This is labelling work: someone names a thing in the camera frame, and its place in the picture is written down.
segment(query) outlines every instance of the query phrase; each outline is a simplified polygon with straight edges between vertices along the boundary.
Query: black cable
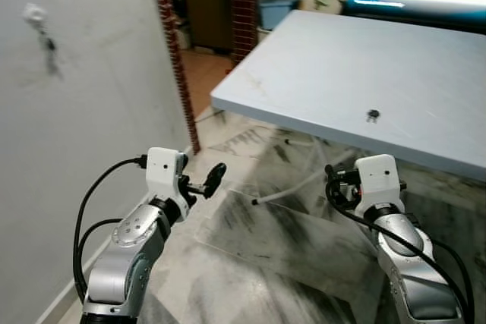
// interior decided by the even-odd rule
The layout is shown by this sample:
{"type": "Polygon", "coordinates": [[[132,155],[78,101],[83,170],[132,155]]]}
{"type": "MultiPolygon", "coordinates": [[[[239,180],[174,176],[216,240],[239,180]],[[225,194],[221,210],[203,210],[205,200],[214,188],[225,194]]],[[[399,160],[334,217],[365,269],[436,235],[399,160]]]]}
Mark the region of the black cable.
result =
{"type": "Polygon", "coordinates": [[[469,312],[469,307],[468,304],[465,302],[464,296],[462,295],[461,290],[459,289],[459,286],[454,282],[454,280],[451,279],[451,277],[445,272],[442,267],[437,265],[430,257],[425,255],[421,250],[416,248],[413,244],[410,244],[408,241],[405,239],[399,237],[398,235],[394,234],[393,232],[380,227],[379,225],[376,225],[374,223],[367,222],[363,218],[360,218],[359,216],[356,216],[354,214],[351,214],[350,212],[346,212],[343,208],[341,208],[339,205],[336,204],[336,201],[334,200],[333,196],[331,195],[331,185],[332,184],[337,184],[338,190],[340,187],[340,182],[338,180],[330,180],[326,184],[326,197],[329,200],[330,204],[333,206],[334,209],[336,209],[339,213],[344,215],[347,218],[350,218],[351,220],[354,220],[355,222],[358,222],[360,224],[366,225],[371,229],[374,229],[375,231],[379,231],[382,234],[387,235],[388,237],[392,238],[393,240],[397,241],[401,245],[407,247],[409,250],[411,250],[413,253],[415,253],[417,256],[422,258],[429,266],[431,266],[433,269],[435,269],[442,277],[444,280],[446,280],[447,284],[449,284],[450,288],[454,292],[454,294],[457,296],[457,300],[459,301],[459,305],[461,306],[461,310],[464,314],[464,321],[466,324],[474,324],[474,321],[471,321],[471,313],[469,312]]]}
{"type": "MultiPolygon", "coordinates": [[[[83,262],[83,249],[84,245],[86,244],[86,241],[88,237],[90,236],[93,231],[95,231],[97,228],[101,227],[102,225],[107,225],[107,224],[113,224],[113,223],[119,223],[122,220],[120,218],[117,219],[105,219],[102,220],[101,222],[97,222],[93,225],[91,225],[83,234],[83,237],[81,238],[79,242],[79,246],[77,247],[77,260],[81,266],[81,263],[83,262]]],[[[84,280],[84,274],[81,272],[81,277],[84,280]]]]}
{"type": "Polygon", "coordinates": [[[445,243],[442,243],[441,241],[436,241],[435,239],[431,239],[431,242],[445,249],[456,261],[457,266],[459,267],[459,271],[461,272],[462,275],[462,280],[464,281],[465,296],[468,301],[468,308],[469,308],[469,315],[470,315],[469,319],[471,320],[471,322],[474,322],[475,319],[474,294],[472,291],[471,279],[469,278],[468,270],[465,267],[464,262],[461,260],[459,254],[457,254],[457,252],[452,247],[448,246],[445,243]]]}
{"type": "Polygon", "coordinates": [[[120,161],[114,164],[112,167],[108,168],[101,176],[97,178],[93,185],[91,185],[90,189],[84,195],[83,201],[79,207],[79,211],[77,213],[76,219],[76,226],[74,228],[74,242],[73,242],[73,276],[74,276],[74,286],[76,288],[77,296],[79,297],[81,303],[84,300],[84,293],[86,292],[87,286],[86,281],[83,277],[83,270],[81,267],[80,262],[77,260],[78,256],[78,247],[79,247],[79,235],[81,230],[81,222],[83,220],[84,209],[86,208],[86,204],[90,199],[91,195],[95,191],[95,189],[101,184],[101,182],[110,175],[114,170],[117,168],[122,167],[123,165],[129,165],[131,163],[138,164],[141,168],[147,167],[147,155],[142,155],[141,157],[137,157],[134,159],[126,159],[124,161],[120,161]]]}

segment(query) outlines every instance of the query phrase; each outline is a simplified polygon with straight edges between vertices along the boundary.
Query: gray marble tile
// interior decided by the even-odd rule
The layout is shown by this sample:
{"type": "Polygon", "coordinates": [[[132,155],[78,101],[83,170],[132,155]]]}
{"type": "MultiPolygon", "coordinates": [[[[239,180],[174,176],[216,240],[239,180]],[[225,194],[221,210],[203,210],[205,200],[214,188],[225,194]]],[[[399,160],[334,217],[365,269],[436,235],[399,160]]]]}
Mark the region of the gray marble tile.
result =
{"type": "MultiPolygon", "coordinates": [[[[153,268],[140,322],[348,323],[354,322],[350,308],[359,324],[373,323],[375,314],[378,324],[397,323],[367,247],[343,220],[320,219],[328,216],[323,178],[284,199],[250,204],[252,197],[289,188],[323,167],[321,159],[309,158],[312,139],[228,112],[204,118],[197,123],[203,150],[185,172],[199,182],[218,162],[229,169],[218,193],[199,199],[188,219],[173,227],[153,268]]],[[[322,142],[322,150],[329,160],[348,152],[343,167],[376,154],[331,141],[322,142]]],[[[485,324],[484,183],[397,165],[409,186],[407,210],[464,259],[475,285],[476,322],[485,324]]],[[[460,283],[454,262],[438,249],[434,254],[460,283]]],[[[75,303],[60,323],[78,323],[79,312],[75,303]]]]}
{"type": "Polygon", "coordinates": [[[251,197],[229,193],[197,239],[339,297],[359,323],[374,322],[383,273],[345,227],[275,203],[253,206],[251,197]]]}
{"type": "Polygon", "coordinates": [[[142,322],[355,323],[349,304],[206,244],[186,241],[179,264],[156,267],[142,322]]]}

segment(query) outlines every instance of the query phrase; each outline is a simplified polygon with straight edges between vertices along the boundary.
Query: red brick column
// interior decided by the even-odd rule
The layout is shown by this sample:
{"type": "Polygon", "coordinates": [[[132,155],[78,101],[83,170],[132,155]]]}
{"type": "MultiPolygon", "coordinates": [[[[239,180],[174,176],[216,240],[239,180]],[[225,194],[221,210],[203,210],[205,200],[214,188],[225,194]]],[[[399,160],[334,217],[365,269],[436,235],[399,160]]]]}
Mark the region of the red brick column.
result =
{"type": "Polygon", "coordinates": [[[257,45],[257,0],[232,0],[233,64],[257,45]]]}
{"type": "Polygon", "coordinates": [[[172,3],[170,0],[156,0],[159,10],[160,22],[166,35],[167,46],[174,70],[177,88],[181,98],[182,108],[184,109],[185,121],[191,138],[191,145],[194,154],[200,151],[199,138],[197,137],[196,122],[194,111],[192,110],[191,99],[189,98],[188,83],[185,79],[184,66],[182,64],[181,50],[177,42],[177,33],[174,14],[172,13],[172,3]]]}

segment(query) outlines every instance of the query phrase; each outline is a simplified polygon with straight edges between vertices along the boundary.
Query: orange floor tile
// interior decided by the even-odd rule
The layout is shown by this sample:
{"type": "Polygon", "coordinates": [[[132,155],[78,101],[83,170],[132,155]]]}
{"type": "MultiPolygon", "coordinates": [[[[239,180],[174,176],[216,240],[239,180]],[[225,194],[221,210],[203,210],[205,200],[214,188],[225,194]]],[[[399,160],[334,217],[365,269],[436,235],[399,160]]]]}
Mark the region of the orange floor tile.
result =
{"type": "Polygon", "coordinates": [[[210,105],[211,90],[226,76],[232,64],[231,60],[224,56],[205,55],[191,50],[184,50],[181,53],[192,108],[197,117],[210,105]]]}

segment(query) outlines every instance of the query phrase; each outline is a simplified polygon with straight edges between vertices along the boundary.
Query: white baseboard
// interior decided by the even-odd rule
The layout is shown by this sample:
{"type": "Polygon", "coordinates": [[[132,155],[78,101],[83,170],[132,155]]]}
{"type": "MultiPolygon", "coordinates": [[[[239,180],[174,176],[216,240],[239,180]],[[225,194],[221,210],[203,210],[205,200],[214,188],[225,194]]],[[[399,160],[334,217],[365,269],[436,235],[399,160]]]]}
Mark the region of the white baseboard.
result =
{"type": "MultiPolygon", "coordinates": [[[[140,204],[145,203],[148,198],[148,194],[145,195],[128,214],[132,213],[140,204]]],[[[109,240],[110,237],[107,237],[96,252],[88,259],[88,261],[86,261],[86,263],[83,265],[83,272],[89,272],[91,270],[96,258],[98,258],[98,256],[106,248],[109,240]]],[[[49,305],[46,311],[44,311],[44,313],[39,317],[35,324],[57,324],[75,300],[77,300],[77,292],[74,288],[74,279],[72,279],[49,305]]]]}

